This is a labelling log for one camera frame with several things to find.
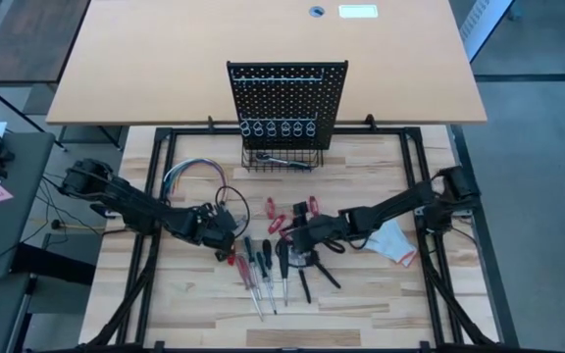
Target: wooden table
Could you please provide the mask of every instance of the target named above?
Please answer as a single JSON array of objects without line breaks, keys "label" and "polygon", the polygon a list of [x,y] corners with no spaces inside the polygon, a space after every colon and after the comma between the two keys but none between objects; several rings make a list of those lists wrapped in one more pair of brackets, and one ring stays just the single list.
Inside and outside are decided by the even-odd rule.
[{"label": "wooden table", "polygon": [[[120,175],[143,189],[155,127],[130,129]],[[444,126],[422,126],[430,171],[454,165]],[[220,163],[230,185],[248,200],[253,221],[248,232],[255,240],[271,238],[264,215],[267,197],[290,206],[315,195],[322,211],[374,205],[406,188],[398,138],[390,135],[336,135],[325,165],[311,174],[249,173],[240,166],[239,136],[179,136],[177,163],[186,158],[211,158]],[[156,175],[155,185],[160,185]],[[174,205],[196,205],[212,200],[219,176],[209,168],[185,172],[172,197]],[[243,205],[232,197],[231,210],[240,215]],[[398,223],[415,244],[411,214]],[[119,228],[111,221],[109,228]],[[469,227],[455,226],[471,233]],[[86,342],[106,324],[124,296],[134,236],[106,235],[97,264],[80,342]],[[465,236],[450,232],[445,246],[456,297],[482,331],[497,339],[478,251]],[[211,249],[195,247],[164,233],[151,301],[145,344],[165,340],[167,347],[416,347],[433,341],[429,308],[419,258],[409,268],[371,251],[337,255],[319,246],[324,266],[341,283],[334,288],[317,269],[306,271],[313,304],[307,304],[296,271],[289,275],[289,306],[282,301],[282,285],[275,259],[275,296],[279,314],[271,314],[267,301],[265,323],[259,321],[236,268],[218,263]],[[439,300],[447,326],[443,302]],[[138,310],[132,310],[128,341]]]},{"label": "wooden table", "polygon": [[[486,118],[446,0],[94,0],[50,124],[236,122],[232,62],[342,62],[337,120],[481,123]],[[324,14],[309,14],[320,6]]]}]

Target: desk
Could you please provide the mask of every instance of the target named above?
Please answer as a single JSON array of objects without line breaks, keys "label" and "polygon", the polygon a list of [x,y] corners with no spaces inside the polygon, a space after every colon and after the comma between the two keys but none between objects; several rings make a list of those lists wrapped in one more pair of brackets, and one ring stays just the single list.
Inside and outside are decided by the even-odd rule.
[{"label": "desk", "polygon": [[[89,0],[14,0],[0,26],[0,86],[46,84],[55,90],[76,40]],[[44,129],[0,94],[0,102],[37,130]],[[118,137],[98,127],[106,138],[121,148]],[[57,145],[76,143],[64,139]]]},{"label": "desk", "polygon": [[487,119],[448,1],[384,0],[372,19],[342,4],[367,1],[92,1],[47,122],[236,122],[227,61],[344,60],[338,122]]},{"label": "desk", "polygon": [[[154,126],[130,130],[120,175],[143,189],[154,138]],[[433,174],[454,165],[445,126],[422,126],[428,165]],[[185,158],[211,158],[220,163],[230,184],[241,191],[252,210],[249,232],[266,237],[269,224],[263,205],[268,196],[289,206],[315,195],[324,213],[374,205],[406,188],[399,140],[390,135],[335,135],[325,165],[311,174],[249,173],[240,166],[238,135],[179,136],[175,163]],[[154,194],[158,194],[160,174]],[[193,167],[180,179],[174,205],[211,201],[219,176]],[[243,206],[231,198],[231,210]],[[410,214],[398,222],[415,243]],[[119,228],[118,221],[108,227]],[[468,227],[455,223],[463,231]],[[132,233],[104,237],[86,309],[80,342],[95,336],[121,302],[133,245]],[[488,292],[478,252],[468,238],[451,232],[445,237],[448,264],[457,299],[482,331],[497,339]],[[211,249],[195,247],[164,233],[145,345],[165,340],[166,347],[416,347],[433,341],[429,306],[417,259],[405,269],[376,253],[348,251],[338,255],[319,246],[322,263],[341,283],[337,290],[316,269],[306,271],[313,304],[307,304],[296,271],[289,275],[289,306],[282,301],[278,259],[275,259],[275,296],[279,314],[261,323],[236,268],[218,263]],[[445,309],[439,300],[440,309]],[[267,301],[262,302],[271,313]],[[127,341],[133,341],[138,310],[132,310]]]},{"label": "desk", "polygon": [[[0,253],[21,240],[53,142],[50,133],[4,135],[4,145],[15,154],[15,160],[6,164],[8,178],[1,185],[14,197],[0,202]],[[15,251],[0,257],[0,277],[8,274],[14,258]]]}]

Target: white glove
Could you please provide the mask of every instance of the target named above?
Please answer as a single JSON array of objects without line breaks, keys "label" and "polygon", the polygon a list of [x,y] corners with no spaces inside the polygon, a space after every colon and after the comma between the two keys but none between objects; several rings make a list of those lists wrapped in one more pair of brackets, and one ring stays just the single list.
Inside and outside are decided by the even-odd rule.
[{"label": "white glove", "polygon": [[389,220],[370,235],[367,249],[374,250],[398,264],[408,267],[418,253],[400,229],[396,220]]}]

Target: black-handled screwdriver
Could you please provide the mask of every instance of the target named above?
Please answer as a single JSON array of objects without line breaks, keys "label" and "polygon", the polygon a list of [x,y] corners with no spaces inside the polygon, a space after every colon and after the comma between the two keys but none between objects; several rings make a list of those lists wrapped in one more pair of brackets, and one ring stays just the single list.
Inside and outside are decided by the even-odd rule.
[{"label": "black-handled screwdriver", "polygon": [[274,310],[274,315],[277,315],[278,312],[276,311],[276,303],[274,303],[274,295],[272,294],[272,288],[267,284],[269,281],[269,277],[267,276],[267,269],[265,267],[265,262],[263,261],[263,254],[257,252],[256,261],[258,261],[259,267],[261,268],[261,275],[263,275],[263,282],[265,282],[265,288],[267,288],[267,292],[270,294],[270,304],[272,304],[272,310]]},{"label": "black-handled screwdriver", "polygon": [[254,253],[252,252],[252,239],[250,239],[249,236],[246,236],[245,238],[243,238],[243,242],[245,243],[245,252],[247,252],[248,262],[250,263],[250,275],[252,276],[254,286],[256,287],[256,297],[261,300],[263,299],[263,296],[261,295],[259,276],[256,270],[256,263],[254,262]]},{"label": "black-handled screwdriver", "polygon": [[287,306],[286,278],[289,275],[289,250],[286,240],[281,239],[280,243],[281,253],[279,254],[279,262],[281,263],[282,294],[284,295],[284,306]]},{"label": "black-handled screwdriver", "polygon": [[303,257],[303,255],[301,255],[298,261],[298,274],[300,275],[300,281],[302,281],[302,288],[304,289],[304,294],[306,295],[306,301],[311,304],[311,291],[309,290],[309,284],[307,284],[306,282],[304,270],[302,270],[302,268],[306,265],[306,259]]},{"label": "black-handled screwdriver", "polygon": [[263,256],[265,256],[265,267],[270,278],[270,287],[274,290],[274,278],[272,277],[272,243],[270,240],[263,240]]}]

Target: screwdriver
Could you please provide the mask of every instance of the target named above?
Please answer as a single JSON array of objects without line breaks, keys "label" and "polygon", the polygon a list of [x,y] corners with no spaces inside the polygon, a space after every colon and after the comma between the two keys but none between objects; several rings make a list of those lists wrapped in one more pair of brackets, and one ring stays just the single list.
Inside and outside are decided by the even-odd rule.
[{"label": "screwdriver", "polygon": [[263,254],[260,252],[256,253],[256,261],[259,262],[259,266],[261,267],[261,274],[263,275],[263,282],[265,282],[265,287],[267,288],[268,293],[270,294],[270,304],[272,304],[272,309],[274,310],[274,315],[277,315],[278,312],[276,311],[276,303],[274,303],[274,295],[272,294],[272,288],[268,285],[269,277],[267,276],[267,269],[265,268],[265,263],[263,262]]},{"label": "screwdriver", "polygon": [[281,239],[279,242],[281,243],[279,262],[281,263],[282,293],[284,295],[284,306],[287,306],[286,278],[289,275],[289,250],[286,240]]},{"label": "screwdriver", "polygon": [[298,274],[300,275],[300,281],[302,281],[302,288],[304,289],[304,294],[306,295],[306,301],[311,304],[311,291],[309,291],[309,284],[307,284],[304,270],[302,270],[304,266],[306,266],[306,260],[304,260],[303,255],[301,255],[300,260],[298,261]]},{"label": "screwdriver", "polygon": [[272,243],[270,240],[263,240],[263,256],[265,257],[265,267],[270,278],[270,287],[274,290],[274,277],[272,277]]},{"label": "screwdriver", "polygon": [[252,239],[250,239],[249,236],[246,236],[245,238],[243,238],[243,242],[245,243],[245,251],[247,252],[248,261],[250,262],[250,268],[252,269],[252,271],[250,271],[250,274],[252,275],[252,281],[254,282],[254,285],[256,287],[256,297],[261,300],[263,299],[263,296],[261,295],[259,277],[256,272],[257,270],[256,263],[254,262],[254,253],[252,252]]},{"label": "screwdriver", "polygon": [[235,261],[236,267],[239,269],[241,279],[243,279],[243,283],[245,284],[245,289],[250,291],[256,312],[259,313],[259,318],[261,318],[261,321],[263,321],[263,313],[261,312],[261,307],[259,306],[259,302],[256,300],[256,296],[254,295],[254,283],[252,282],[250,268],[248,267],[247,262],[245,261],[245,258],[243,256],[236,256]]}]

